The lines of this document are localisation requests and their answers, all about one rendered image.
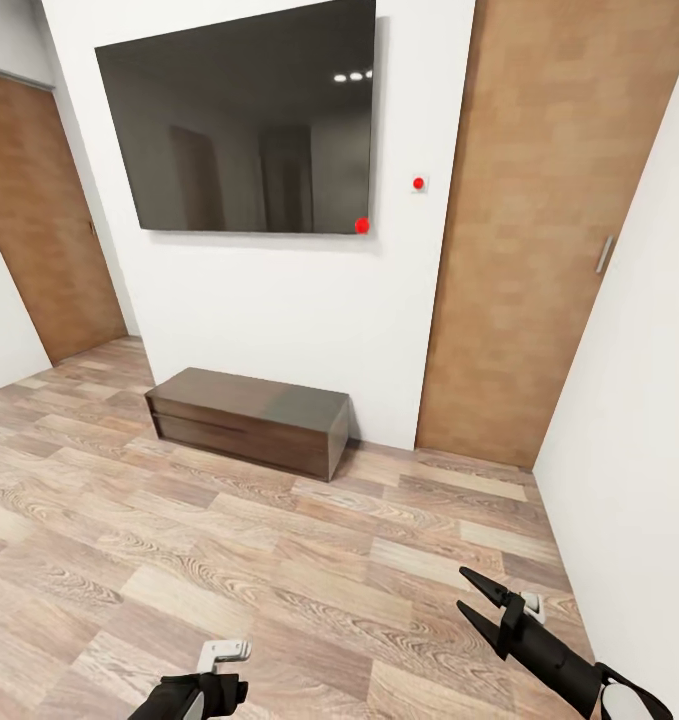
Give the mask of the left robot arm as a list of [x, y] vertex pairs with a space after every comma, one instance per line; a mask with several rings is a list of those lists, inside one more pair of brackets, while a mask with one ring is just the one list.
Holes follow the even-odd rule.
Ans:
[[142, 705], [126, 720], [208, 720], [230, 716], [245, 703], [249, 683], [238, 673], [218, 674], [223, 662], [245, 662], [251, 644], [244, 640], [217, 640], [203, 644], [197, 673], [164, 675]]

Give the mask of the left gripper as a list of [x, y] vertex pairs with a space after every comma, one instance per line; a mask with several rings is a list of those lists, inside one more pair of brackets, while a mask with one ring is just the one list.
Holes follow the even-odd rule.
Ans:
[[238, 673], [229, 675], [204, 673], [201, 678], [207, 683], [210, 690], [209, 707], [202, 720], [208, 720], [210, 717], [230, 716], [236, 712], [237, 705], [245, 703], [249, 683], [238, 682]]

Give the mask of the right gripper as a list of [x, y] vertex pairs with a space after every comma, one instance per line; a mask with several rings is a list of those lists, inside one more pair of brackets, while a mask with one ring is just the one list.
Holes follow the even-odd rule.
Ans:
[[458, 609], [501, 659], [506, 661], [511, 653], [553, 691], [570, 648], [524, 613], [526, 600], [516, 592], [469, 567], [462, 566], [459, 572], [498, 609], [504, 607], [506, 612], [498, 627], [462, 601], [456, 602]]

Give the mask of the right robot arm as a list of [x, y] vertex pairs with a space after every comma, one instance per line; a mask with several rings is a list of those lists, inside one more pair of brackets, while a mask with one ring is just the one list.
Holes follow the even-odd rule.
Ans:
[[456, 602], [496, 654], [506, 661], [511, 653], [575, 707], [584, 720], [590, 720], [602, 685], [602, 720], [674, 720], [671, 711], [655, 695], [605, 663], [589, 664], [544, 629], [542, 595], [530, 592], [518, 595], [466, 566], [460, 567], [459, 572], [498, 609], [506, 609], [498, 627], [462, 601]]

